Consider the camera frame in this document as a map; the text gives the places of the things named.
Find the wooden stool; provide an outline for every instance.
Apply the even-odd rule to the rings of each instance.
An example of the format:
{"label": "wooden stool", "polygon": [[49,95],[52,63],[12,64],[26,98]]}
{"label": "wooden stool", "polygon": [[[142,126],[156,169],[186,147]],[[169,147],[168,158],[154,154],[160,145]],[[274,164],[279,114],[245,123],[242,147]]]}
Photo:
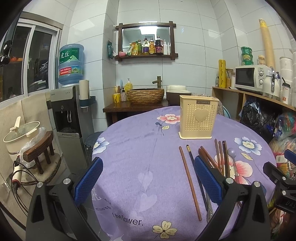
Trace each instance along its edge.
{"label": "wooden stool", "polygon": [[53,156],[54,155],[54,149],[52,146],[53,139],[54,139],[53,131],[47,131],[45,136],[37,144],[35,144],[30,149],[26,150],[23,154],[23,159],[26,162],[31,162],[35,160],[36,166],[40,174],[43,174],[43,169],[40,165],[38,156],[40,156],[41,153],[44,153],[47,164],[51,163],[47,148],[49,147],[50,155]]}

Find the blue water jug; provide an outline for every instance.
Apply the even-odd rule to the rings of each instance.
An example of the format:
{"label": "blue water jug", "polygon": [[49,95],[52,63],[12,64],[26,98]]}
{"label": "blue water jug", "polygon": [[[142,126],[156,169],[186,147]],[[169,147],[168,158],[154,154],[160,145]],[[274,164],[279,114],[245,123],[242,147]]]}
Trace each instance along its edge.
{"label": "blue water jug", "polygon": [[83,50],[81,44],[68,44],[59,50],[58,81],[62,85],[83,80]]}

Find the brass faucet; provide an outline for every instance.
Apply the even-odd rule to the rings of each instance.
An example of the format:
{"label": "brass faucet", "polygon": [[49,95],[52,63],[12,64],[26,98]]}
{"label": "brass faucet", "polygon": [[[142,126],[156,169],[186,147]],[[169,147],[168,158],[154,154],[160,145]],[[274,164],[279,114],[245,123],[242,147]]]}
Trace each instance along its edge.
{"label": "brass faucet", "polygon": [[153,81],[152,84],[156,84],[157,83],[157,88],[161,89],[161,76],[157,76],[157,80]]}

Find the small pink bowl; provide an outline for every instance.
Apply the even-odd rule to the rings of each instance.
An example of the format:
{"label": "small pink bowl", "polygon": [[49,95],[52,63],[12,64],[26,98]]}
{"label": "small pink bowl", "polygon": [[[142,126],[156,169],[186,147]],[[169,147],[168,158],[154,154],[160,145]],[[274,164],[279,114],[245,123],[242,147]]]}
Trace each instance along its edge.
{"label": "small pink bowl", "polygon": [[118,52],[119,57],[124,57],[126,56],[126,53],[123,51]]}

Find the beige plastic utensil holder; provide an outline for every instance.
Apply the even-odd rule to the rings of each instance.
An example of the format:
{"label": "beige plastic utensil holder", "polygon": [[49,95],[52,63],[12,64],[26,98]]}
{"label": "beige plastic utensil holder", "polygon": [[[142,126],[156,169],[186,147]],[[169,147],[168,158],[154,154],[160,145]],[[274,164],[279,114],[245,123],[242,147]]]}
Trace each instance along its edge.
{"label": "beige plastic utensil holder", "polygon": [[218,101],[213,97],[180,95],[180,138],[211,139]]}

